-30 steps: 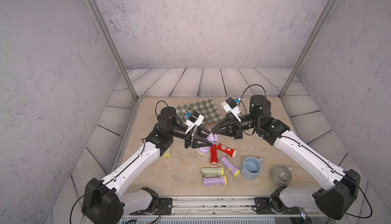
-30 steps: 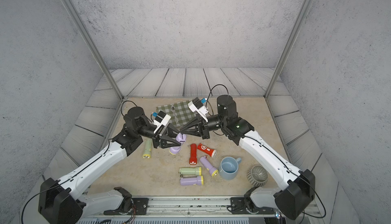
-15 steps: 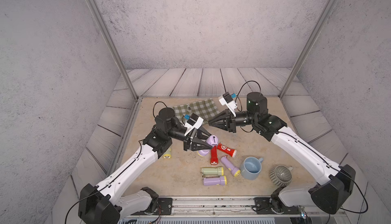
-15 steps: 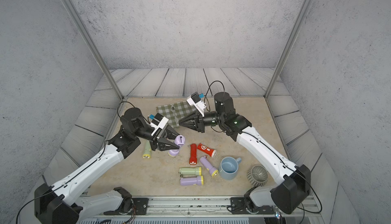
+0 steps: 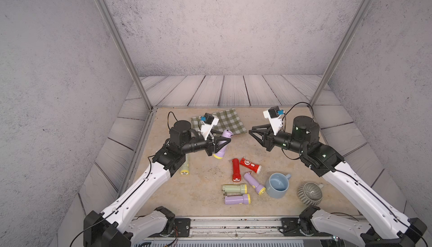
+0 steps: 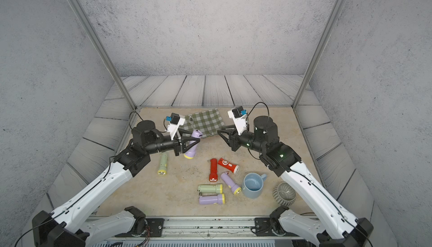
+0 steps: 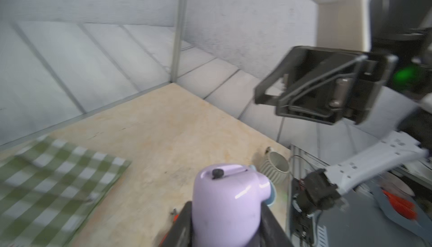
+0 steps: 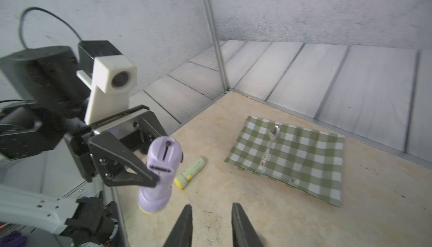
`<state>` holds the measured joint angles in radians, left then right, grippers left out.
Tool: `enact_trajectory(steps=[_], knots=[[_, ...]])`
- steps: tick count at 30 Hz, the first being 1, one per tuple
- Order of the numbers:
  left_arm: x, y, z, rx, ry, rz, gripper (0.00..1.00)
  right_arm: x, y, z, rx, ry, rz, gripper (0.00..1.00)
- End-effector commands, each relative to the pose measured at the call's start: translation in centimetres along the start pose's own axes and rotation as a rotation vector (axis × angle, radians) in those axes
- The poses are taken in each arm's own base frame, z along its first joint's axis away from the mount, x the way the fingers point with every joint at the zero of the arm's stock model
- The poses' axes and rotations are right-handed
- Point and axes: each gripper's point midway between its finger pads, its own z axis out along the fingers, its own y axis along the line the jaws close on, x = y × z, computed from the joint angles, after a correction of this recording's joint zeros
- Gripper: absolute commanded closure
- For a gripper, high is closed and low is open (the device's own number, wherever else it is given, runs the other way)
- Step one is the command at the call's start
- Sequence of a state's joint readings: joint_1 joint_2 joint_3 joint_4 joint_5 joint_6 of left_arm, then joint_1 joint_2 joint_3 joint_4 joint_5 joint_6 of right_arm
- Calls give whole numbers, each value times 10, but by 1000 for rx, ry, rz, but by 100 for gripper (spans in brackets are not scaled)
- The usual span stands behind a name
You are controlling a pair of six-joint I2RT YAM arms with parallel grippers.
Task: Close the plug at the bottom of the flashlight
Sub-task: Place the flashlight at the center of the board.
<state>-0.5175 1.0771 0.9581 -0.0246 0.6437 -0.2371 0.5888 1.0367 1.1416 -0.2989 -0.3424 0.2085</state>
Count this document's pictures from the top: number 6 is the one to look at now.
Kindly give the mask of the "green flashlight top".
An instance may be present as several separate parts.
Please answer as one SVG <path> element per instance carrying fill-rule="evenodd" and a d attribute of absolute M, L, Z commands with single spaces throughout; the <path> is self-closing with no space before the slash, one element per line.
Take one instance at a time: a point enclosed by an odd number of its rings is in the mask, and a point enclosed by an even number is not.
<path fill-rule="evenodd" d="M 160 154 L 160 163 L 157 170 L 158 175 L 164 176 L 167 174 L 168 154 L 167 152 Z"/>

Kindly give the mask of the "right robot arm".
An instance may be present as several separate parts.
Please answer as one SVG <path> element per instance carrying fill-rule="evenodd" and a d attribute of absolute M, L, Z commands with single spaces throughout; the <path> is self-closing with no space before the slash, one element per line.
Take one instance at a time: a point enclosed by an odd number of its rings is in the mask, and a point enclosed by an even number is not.
<path fill-rule="evenodd" d="M 270 214 L 270 223 L 251 231 L 270 231 L 276 236 L 294 234 L 317 247 L 363 247 L 370 244 L 374 227 L 366 218 L 357 218 L 345 209 L 311 174 L 291 147 L 280 141 L 277 124 L 270 115 L 256 117 L 249 130 L 249 113 L 242 106 L 230 109 L 233 124 L 218 130 L 232 151 L 240 147 L 256 151 L 258 159 L 277 177 L 291 186 L 315 213 L 316 219 L 279 206 Z"/>

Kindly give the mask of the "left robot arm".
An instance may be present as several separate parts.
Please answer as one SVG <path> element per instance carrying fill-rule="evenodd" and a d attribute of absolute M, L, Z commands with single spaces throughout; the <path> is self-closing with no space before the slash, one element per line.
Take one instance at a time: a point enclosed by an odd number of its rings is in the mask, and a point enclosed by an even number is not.
<path fill-rule="evenodd" d="M 117 235 L 147 239 L 150 229 L 146 215 L 131 206 L 120 213 L 89 222 L 88 217 L 118 188 L 135 177 L 155 153 L 173 151 L 186 154 L 200 142 L 199 130 L 182 129 L 184 116 L 172 113 L 169 125 L 159 131 L 151 120 L 142 120 L 131 129 L 133 138 L 127 147 L 113 156 L 109 166 L 77 195 L 52 212 L 34 216 L 32 228 L 35 247 L 90 247 Z"/>

